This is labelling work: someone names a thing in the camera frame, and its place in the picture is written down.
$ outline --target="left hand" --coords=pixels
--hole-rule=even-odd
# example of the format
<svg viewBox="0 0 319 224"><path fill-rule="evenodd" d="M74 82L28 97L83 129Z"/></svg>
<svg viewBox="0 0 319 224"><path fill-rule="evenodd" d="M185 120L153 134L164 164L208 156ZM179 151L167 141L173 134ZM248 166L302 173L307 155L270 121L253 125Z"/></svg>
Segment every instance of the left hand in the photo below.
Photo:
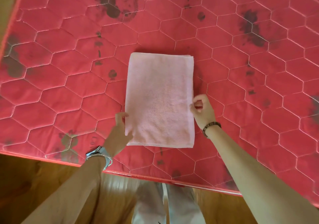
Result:
<svg viewBox="0 0 319 224"><path fill-rule="evenodd" d="M132 132L127 136L125 135L125 125L123 117L128 117L129 114L126 112L120 112L115 114L116 125L112 128L110 135L105 140L103 147L113 158L119 152L121 152L125 146L133 138Z"/></svg>

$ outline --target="bracelet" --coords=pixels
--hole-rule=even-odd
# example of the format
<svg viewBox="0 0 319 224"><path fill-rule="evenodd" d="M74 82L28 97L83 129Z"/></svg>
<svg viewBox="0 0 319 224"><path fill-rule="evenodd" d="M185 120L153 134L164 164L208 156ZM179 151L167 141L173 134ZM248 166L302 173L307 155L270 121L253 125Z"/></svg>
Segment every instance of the bracelet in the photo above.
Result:
<svg viewBox="0 0 319 224"><path fill-rule="evenodd" d="M208 138L208 136L207 136L206 133L205 133L206 129L207 129L209 126L213 126L213 125L217 125L217 126L219 126L219 127L221 128L221 124L220 124L219 122L217 122L217 121L212 121L212 122L208 123L208 124L204 127L204 129L202 130L202 132L203 132L203 134L204 134L204 136L205 136L206 138Z"/></svg>

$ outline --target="stain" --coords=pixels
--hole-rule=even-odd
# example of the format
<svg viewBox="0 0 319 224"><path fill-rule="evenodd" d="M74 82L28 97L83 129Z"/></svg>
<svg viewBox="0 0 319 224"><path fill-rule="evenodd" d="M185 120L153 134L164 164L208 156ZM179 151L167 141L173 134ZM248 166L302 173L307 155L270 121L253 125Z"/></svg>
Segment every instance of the stain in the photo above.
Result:
<svg viewBox="0 0 319 224"><path fill-rule="evenodd" d="M19 41L19 39L18 39L18 37L16 35L10 34L8 36L7 43L9 43L11 46L13 46L13 45L19 44L20 41Z"/></svg>
<svg viewBox="0 0 319 224"><path fill-rule="evenodd" d="M65 149L68 149L70 147L71 144L71 137L68 134L65 134L62 139L61 139L61 143L62 145L65 147Z"/></svg>
<svg viewBox="0 0 319 224"><path fill-rule="evenodd" d="M181 172L177 169L175 169L172 173L172 178L177 178L181 176Z"/></svg>
<svg viewBox="0 0 319 224"><path fill-rule="evenodd" d="M252 11L251 9L249 9L242 15L244 17L244 20L239 23L239 30L244 32L244 34L247 36L248 42L251 42L257 47L263 47L266 43L266 40L260 34L259 25L254 24L253 29L253 23L258 20L257 11Z"/></svg>
<svg viewBox="0 0 319 224"><path fill-rule="evenodd" d="M4 56L8 56L11 52L11 45L9 43L6 44L5 48L4 48Z"/></svg>
<svg viewBox="0 0 319 224"><path fill-rule="evenodd" d="M227 173L229 176L232 176L232 175L230 174L228 168L226 167L226 165L224 165L224 168L225 168L226 173Z"/></svg>
<svg viewBox="0 0 319 224"><path fill-rule="evenodd" d="M204 12L199 12L198 13L198 15L197 15L197 19L199 20L199 21L203 21L204 19L205 19L205 14L204 14Z"/></svg>
<svg viewBox="0 0 319 224"><path fill-rule="evenodd" d="M251 70L248 70L247 72L246 72L246 76L251 76L251 75L254 75L255 74L255 72L254 71L251 71Z"/></svg>
<svg viewBox="0 0 319 224"><path fill-rule="evenodd" d="M5 143L6 145L11 145L11 144L13 143L13 141L11 141L11 140L6 140L4 143Z"/></svg>
<svg viewBox="0 0 319 224"><path fill-rule="evenodd" d="M92 138L91 138L90 145L91 145L92 147L94 147L94 146L96 145L97 141L98 141L98 138L97 138L97 137L92 137Z"/></svg>
<svg viewBox="0 0 319 224"><path fill-rule="evenodd" d="M255 23L258 20L257 11L252 11L251 9L247 10L243 16L245 20L248 20L250 23Z"/></svg>
<svg viewBox="0 0 319 224"><path fill-rule="evenodd" d="M263 101L263 106L266 107L266 108L268 108L270 104L271 104L271 102L270 102L269 99L265 99L265 100Z"/></svg>
<svg viewBox="0 0 319 224"><path fill-rule="evenodd" d="M256 92L252 89L252 90L250 90L250 91L248 91L248 94L249 95L254 95Z"/></svg>
<svg viewBox="0 0 319 224"><path fill-rule="evenodd" d="M103 5L102 14L106 12L106 14L114 19L119 19L122 21L123 17L120 15L125 16L125 21L131 21L137 14L138 11L138 1L139 0L123 0L124 3L120 3L123 6L120 9L116 3L116 0L97 0L101 5Z"/></svg>
<svg viewBox="0 0 319 224"><path fill-rule="evenodd" d="M239 190L234 180L227 181L225 185L231 190Z"/></svg>
<svg viewBox="0 0 319 224"><path fill-rule="evenodd" d="M96 42L94 42L94 45L97 46L97 47L101 47L101 46L103 46L103 43L99 42L99 41L96 41Z"/></svg>
<svg viewBox="0 0 319 224"><path fill-rule="evenodd" d="M21 78L25 70L25 67L20 62L10 56L2 58L1 68L5 69L12 78Z"/></svg>
<svg viewBox="0 0 319 224"><path fill-rule="evenodd" d="M311 96L312 97L312 105L311 109L311 118L313 121L319 125L319 96Z"/></svg>
<svg viewBox="0 0 319 224"><path fill-rule="evenodd" d="M75 163L79 162L77 153L73 152L73 150L66 150L60 153L61 161Z"/></svg>
<svg viewBox="0 0 319 224"><path fill-rule="evenodd" d="M108 77L111 78L111 80L114 80L116 76L117 76L116 71L114 69L111 69L108 73Z"/></svg>
<svg viewBox="0 0 319 224"><path fill-rule="evenodd" d="M102 65L100 60L97 60L94 64L95 64L95 66Z"/></svg>
<svg viewBox="0 0 319 224"><path fill-rule="evenodd" d="M78 144L78 137L74 134L73 130L68 133L59 133L61 143L65 147L62 152L59 152L54 156L55 159L60 159L64 162L78 163L78 154L72 148Z"/></svg>
<svg viewBox="0 0 319 224"><path fill-rule="evenodd" d="M157 165L163 165L163 164L164 164L164 161L162 159L157 161Z"/></svg>

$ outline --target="forearm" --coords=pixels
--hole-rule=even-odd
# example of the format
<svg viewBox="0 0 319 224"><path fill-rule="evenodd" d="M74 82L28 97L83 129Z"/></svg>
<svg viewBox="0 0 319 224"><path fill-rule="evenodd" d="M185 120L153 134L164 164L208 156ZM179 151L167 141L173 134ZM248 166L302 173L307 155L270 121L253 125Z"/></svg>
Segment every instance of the forearm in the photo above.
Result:
<svg viewBox="0 0 319 224"><path fill-rule="evenodd" d="M104 157L89 158L79 170L32 212L27 223L74 223L92 189L99 183Z"/></svg>
<svg viewBox="0 0 319 224"><path fill-rule="evenodd" d="M319 212L258 163L221 128L206 130L259 224L319 223Z"/></svg>

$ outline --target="watch strap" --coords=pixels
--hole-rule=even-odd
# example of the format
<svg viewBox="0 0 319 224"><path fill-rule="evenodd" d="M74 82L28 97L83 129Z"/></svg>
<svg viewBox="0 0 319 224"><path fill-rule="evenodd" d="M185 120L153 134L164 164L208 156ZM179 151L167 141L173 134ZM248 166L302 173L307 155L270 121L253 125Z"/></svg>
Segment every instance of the watch strap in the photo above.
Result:
<svg viewBox="0 0 319 224"><path fill-rule="evenodd" d="M89 159L90 157L96 157L96 156L104 157L106 160L106 164L103 171L106 170L106 168L113 163L111 156L108 154L106 149L102 146L98 146L95 150L87 153L85 160Z"/></svg>

